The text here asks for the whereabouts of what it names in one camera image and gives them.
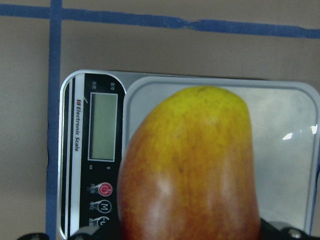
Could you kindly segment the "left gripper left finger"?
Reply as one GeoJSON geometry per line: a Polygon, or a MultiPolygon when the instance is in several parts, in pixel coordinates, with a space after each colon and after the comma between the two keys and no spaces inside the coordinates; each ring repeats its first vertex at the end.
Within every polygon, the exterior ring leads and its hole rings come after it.
{"type": "Polygon", "coordinates": [[[118,225],[85,226],[77,230],[72,240],[122,240],[121,229],[118,225]]]}

